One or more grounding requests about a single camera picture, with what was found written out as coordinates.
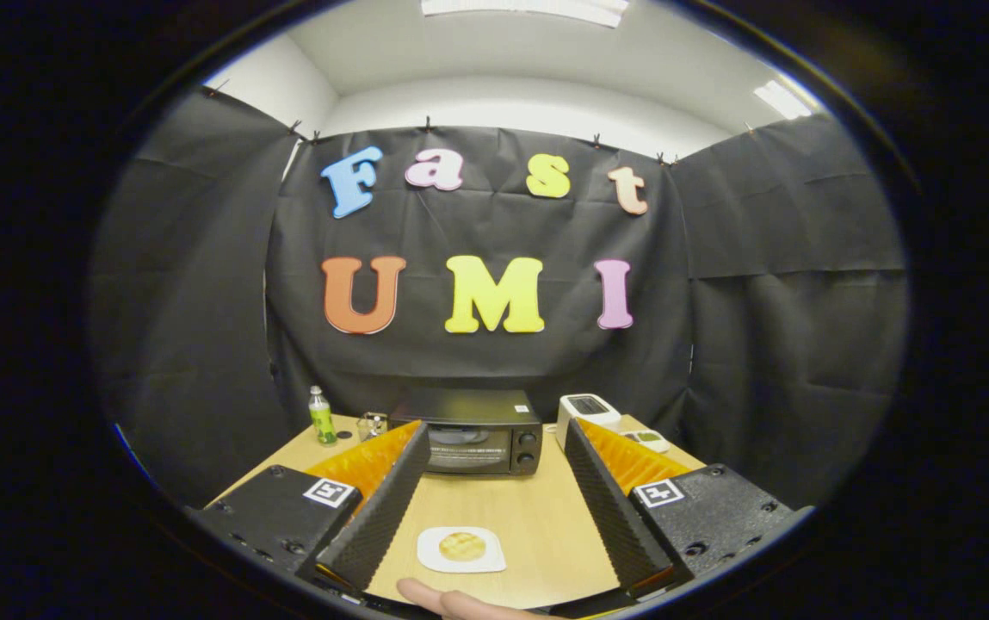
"white toaster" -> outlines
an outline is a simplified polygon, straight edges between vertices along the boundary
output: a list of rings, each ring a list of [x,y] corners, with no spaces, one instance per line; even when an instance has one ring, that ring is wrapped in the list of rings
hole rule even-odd
[[[568,394],[559,398],[559,418],[556,420],[556,440],[560,448],[566,444],[566,425],[570,419],[584,419],[612,432],[620,432],[621,413],[596,394]]]

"oven door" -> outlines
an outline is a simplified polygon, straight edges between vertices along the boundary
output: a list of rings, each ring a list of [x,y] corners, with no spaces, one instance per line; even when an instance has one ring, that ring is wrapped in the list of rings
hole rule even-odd
[[[509,428],[459,426],[429,427],[429,464],[432,474],[509,474]]]

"wooden table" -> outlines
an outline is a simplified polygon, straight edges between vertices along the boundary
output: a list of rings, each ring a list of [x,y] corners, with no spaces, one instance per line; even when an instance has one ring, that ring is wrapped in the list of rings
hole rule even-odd
[[[318,443],[313,427],[306,428],[222,495],[273,464],[302,471],[359,443],[356,418],[333,416],[333,424],[338,431],[351,431],[353,437],[325,447]],[[621,420],[621,431],[644,428],[631,416]],[[672,445],[664,455],[691,470],[704,467]],[[424,567],[417,558],[418,534],[442,526],[485,527],[497,534],[507,568],[501,573],[437,573]],[[395,582],[403,577],[416,577],[434,588],[462,590],[487,603],[518,609],[565,603],[617,586],[601,535],[554,432],[544,432],[541,462],[534,475],[423,475],[368,592],[405,601],[395,589]]]

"letter f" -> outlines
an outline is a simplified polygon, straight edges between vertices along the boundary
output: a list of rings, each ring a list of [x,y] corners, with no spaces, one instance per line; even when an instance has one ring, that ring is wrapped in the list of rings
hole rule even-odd
[[[330,180],[333,197],[337,199],[337,206],[333,208],[334,217],[340,220],[372,204],[371,192],[363,191],[361,184],[365,188],[375,184],[375,168],[368,162],[380,161],[381,158],[383,152],[377,146],[369,146],[322,169],[322,177]]]

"letter m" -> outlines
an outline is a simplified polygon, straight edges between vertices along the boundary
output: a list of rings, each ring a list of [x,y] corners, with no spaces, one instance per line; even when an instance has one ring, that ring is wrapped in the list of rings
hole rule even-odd
[[[454,256],[448,259],[447,266],[455,274],[455,294],[452,318],[444,322],[444,329],[452,333],[477,331],[479,322],[471,314],[472,306],[478,308],[487,331],[497,330],[506,307],[510,308],[510,315],[503,323],[507,332],[532,333],[544,329],[536,293],[537,276],[544,270],[539,260],[522,257],[510,260],[498,283],[478,256]]]

